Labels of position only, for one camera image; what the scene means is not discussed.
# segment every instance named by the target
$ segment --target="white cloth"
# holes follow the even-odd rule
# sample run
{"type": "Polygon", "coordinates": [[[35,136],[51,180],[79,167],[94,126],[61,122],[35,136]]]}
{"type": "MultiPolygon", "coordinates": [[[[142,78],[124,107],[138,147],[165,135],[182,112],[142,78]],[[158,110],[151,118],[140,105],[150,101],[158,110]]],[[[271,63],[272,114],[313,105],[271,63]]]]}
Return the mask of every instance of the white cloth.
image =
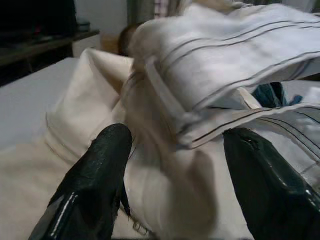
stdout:
{"type": "MultiPolygon", "coordinates": [[[[265,48],[264,44],[268,44],[265,38],[256,37],[262,42],[253,44],[250,41],[248,50],[241,49],[243,54],[239,54],[237,48],[232,52],[228,47],[219,47],[220,53],[215,52],[215,48],[213,52],[199,51],[173,64],[188,50],[203,46],[203,42],[191,42],[188,45],[182,41],[190,40],[189,37],[194,34],[198,37],[209,34],[210,39],[204,42],[215,44],[217,38],[227,34],[237,35],[239,31],[257,28],[258,25],[261,27],[275,18],[285,21],[283,16],[291,19],[294,15],[301,21],[312,22],[315,21],[314,17],[281,5],[265,7],[252,15],[247,14],[254,12],[249,11],[250,8],[241,8],[232,16],[199,5],[194,7],[188,8],[186,15],[181,18],[160,19],[138,30],[132,45],[135,73],[123,89],[122,83],[129,77],[132,60],[95,50],[85,51],[65,97],[47,115],[48,132],[41,140],[45,144],[39,143],[32,153],[23,148],[1,153],[0,169],[7,174],[0,174],[0,215],[9,215],[13,207],[15,214],[3,226],[1,224],[1,236],[4,239],[19,240],[29,236],[62,176],[86,152],[99,132],[112,123],[127,124],[134,139],[124,176],[132,214],[161,239],[252,239],[234,193],[225,159],[223,137],[220,134],[223,129],[238,126],[253,129],[273,142],[284,158],[313,187],[319,185],[317,103],[281,109],[257,109],[258,103],[246,97],[248,93],[244,89],[231,92],[238,87],[287,80],[288,76],[293,75],[292,71],[300,73],[300,68],[306,70],[306,61],[317,55],[306,57],[304,53],[310,49],[320,51],[317,28],[304,24],[303,27],[268,28],[262,36],[271,34],[281,39],[277,44],[269,44],[269,48],[265,48]],[[240,18],[233,20],[235,16],[241,16],[242,21],[240,18]],[[277,33],[289,29],[294,32],[286,32],[287,35],[285,32],[280,35],[277,33]],[[295,37],[301,38],[309,46],[293,48],[284,41],[285,36],[293,41],[295,37]],[[180,50],[172,54],[168,58],[170,64],[164,66],[170,67],[170,74],[164,76],[163,66],[155,65],[157,62],[152,60],[161,60],[177,47],[180,50]],[[280,50],[283,56],[276,54],[280,50]],[[264,78],[252,77],[269,65],[279,66],[277,63],[282,63],[283,58],[293,57],[291,54],[305,57],[264,71],[264,78]],[[252,62],[255,64],[246,68],[246,64],[252,62]],[[250,83],[241,81],[233,84],[250,76],[250,83]],[[201,83],[206,83],[207,88],[200,87],[201,83]],[[207,93],[218,94],[212,95],[199,108],[195,107],[200,97],[205,97],[207,93]],[[217,109],[216,100],[222,97],[231,98],[230,103],[237,103],[239,109],[217,109]],[[10,170],[20,167],[21,175],[13,180],[11,173],[17,172],[10,170]],[[58,174],[51,173],[47,177],[46,170],[49,169],[56,169],[58,174]]],[[[132,228],[117,223],[116,234],[120,234],[123,227],[123,232],[126,232],[124,235],[136,236],[132,228]]]]}

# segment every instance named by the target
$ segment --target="dark hair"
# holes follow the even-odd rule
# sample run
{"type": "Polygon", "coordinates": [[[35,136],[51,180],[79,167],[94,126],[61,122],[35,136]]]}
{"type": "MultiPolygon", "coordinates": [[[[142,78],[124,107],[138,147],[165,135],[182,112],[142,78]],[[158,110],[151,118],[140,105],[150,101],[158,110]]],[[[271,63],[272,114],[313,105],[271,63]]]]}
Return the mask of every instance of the dark hair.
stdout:
{"type": "Polygon", "coordinates": [[[129,44],[132,36],[143,23],[135,23],[127,26],[120,34],[118,41],[119,55],[128,57],[129,56],[129,44]]]}

